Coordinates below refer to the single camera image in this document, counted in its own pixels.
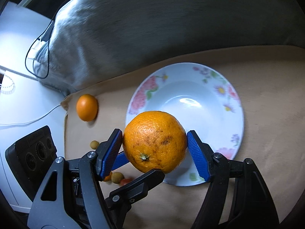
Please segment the white floral plate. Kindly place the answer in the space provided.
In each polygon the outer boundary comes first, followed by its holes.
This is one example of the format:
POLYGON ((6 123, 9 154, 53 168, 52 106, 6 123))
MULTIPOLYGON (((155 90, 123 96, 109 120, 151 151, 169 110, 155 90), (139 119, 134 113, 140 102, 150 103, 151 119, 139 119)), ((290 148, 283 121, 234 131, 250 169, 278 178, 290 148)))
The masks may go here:
MULTIPOLYGON (((137 88, 130 100, 126 126, 137 115, 162 111, 173 115, 186 131, 194 130, 213 152, 233 159, 242 141, 244 116, 233 86, 215 70, 194 63, 159 69, 137 88)), ((199 185, 200 177, 188 149, 182 163, 164 182, 176 186, 199 185)))

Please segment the rough large orange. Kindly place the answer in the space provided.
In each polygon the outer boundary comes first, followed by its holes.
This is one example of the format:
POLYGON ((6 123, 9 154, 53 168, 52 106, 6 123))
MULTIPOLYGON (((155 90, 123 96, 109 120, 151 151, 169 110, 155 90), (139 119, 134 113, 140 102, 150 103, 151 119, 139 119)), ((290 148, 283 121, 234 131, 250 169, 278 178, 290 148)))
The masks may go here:
POLYGON ((169 113, 143 112, 126 126, 123 149, 126 158, 142 173, 160 169, 168 174, 185 158, 186 131, 169 113))

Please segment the small tangerine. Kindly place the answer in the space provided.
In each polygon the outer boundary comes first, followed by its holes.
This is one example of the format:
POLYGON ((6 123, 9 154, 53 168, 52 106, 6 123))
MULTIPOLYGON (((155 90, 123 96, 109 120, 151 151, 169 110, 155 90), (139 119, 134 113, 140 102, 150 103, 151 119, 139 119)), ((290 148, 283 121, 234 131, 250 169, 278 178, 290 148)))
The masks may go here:
POLYGON ((103 181, 104 181, 104 182, 109 182, 109 181, 111 181, 111 180, 112 180, 112 171, 110 171, 109 175, 107 175, 107 176, 103 179, 103 181))

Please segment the grey folded blanket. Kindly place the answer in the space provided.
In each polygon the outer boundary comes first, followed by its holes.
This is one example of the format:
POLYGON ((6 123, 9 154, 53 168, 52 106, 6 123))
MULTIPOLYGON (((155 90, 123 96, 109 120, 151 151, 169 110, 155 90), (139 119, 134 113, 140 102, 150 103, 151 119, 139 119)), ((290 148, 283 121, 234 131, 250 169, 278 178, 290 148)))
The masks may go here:
POLYGON ((70 0, 34 72, 69 95, 175 56, 254 45, 304 47, 296 0, 70 0))

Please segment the smooth large orange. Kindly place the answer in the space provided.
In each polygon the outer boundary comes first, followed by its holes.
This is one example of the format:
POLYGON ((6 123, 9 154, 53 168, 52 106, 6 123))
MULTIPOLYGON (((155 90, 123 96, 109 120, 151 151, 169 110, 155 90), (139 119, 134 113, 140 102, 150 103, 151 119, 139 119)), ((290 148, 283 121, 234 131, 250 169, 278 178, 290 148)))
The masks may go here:
POLYGON ((94 120, 98 114, 98 100, 90 95, 82 95, 76 103, 76 113, 85 122, 94 120))

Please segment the longan brown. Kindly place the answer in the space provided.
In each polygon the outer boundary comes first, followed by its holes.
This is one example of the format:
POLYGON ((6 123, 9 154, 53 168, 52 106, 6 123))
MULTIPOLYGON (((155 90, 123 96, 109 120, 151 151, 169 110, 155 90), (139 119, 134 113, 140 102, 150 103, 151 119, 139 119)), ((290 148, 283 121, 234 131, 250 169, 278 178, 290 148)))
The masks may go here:
POLYGON ((111 182, 114 184, 119 184, 124 178, 125 177, 121 172, 113 172, 111 175, 111 182))
POLYGON ((98 141, 96 141, 96 140, 93 140, 93 141, 91 141, 90 142, 90 147, 91 147, 91 149, 97 149, 98 148, 98 146, 99 146, 99 142, 98 141))

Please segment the red cherry tomato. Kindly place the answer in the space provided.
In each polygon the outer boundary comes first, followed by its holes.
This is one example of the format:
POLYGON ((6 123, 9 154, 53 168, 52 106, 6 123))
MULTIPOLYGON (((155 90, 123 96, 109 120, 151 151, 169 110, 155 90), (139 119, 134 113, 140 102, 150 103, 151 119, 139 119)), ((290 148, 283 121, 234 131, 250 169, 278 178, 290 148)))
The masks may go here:
POLYGON ((127 185, 130 182, 132 182, 132 180, 133 180, 132 178, 124 178, 120 181, 119 185, 122 187, 122 186, 127 185))

